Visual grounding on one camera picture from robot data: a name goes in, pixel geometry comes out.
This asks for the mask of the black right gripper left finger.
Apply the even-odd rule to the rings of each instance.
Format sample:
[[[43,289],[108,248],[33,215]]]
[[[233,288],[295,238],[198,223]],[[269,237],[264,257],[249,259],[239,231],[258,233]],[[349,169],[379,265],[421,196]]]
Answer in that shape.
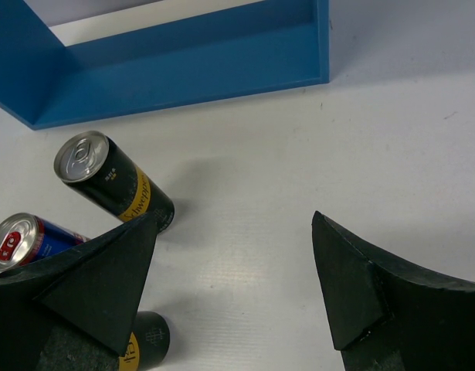
[[[118,370],[157,235],[145,213],[0,273],[0,370]]]

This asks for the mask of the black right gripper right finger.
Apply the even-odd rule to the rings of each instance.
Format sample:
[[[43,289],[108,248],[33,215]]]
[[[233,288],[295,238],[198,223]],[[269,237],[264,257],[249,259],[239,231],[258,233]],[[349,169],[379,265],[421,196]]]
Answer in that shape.
[[[475,370],[475,282],[431,271],[312,219],[317,275],[347,370]]]

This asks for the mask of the black yellow tonic can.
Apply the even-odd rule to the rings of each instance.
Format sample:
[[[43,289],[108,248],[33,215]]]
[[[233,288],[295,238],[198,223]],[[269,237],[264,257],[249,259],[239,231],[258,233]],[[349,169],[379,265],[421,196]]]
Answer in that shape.
[[[62,183],[124,223],[153,212],[162,232],[174,219],[171,199],[99,131],[85,131],[65,142],[53,168]]]
[[[139,311],[134,320],[127,350],[119,358],[118,370],[152,370],[162,364],[170,346],[165,319],[154,311]]]

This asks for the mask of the blue silver energy can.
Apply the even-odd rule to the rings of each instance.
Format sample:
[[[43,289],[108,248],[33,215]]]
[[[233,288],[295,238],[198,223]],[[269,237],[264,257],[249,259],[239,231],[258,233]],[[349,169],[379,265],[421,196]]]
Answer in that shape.
[[[89,241],[30,213],[16,213],[0,223],[0,271],[25,266]]]

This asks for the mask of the blue and yellow shelf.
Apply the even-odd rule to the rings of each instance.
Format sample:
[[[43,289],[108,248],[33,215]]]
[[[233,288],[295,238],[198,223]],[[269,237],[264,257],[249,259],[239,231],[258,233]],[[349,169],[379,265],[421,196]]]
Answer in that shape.
[[[39,130],[327,83],[329,4],[261,1],[65,46],[0,1],[0,108]]]

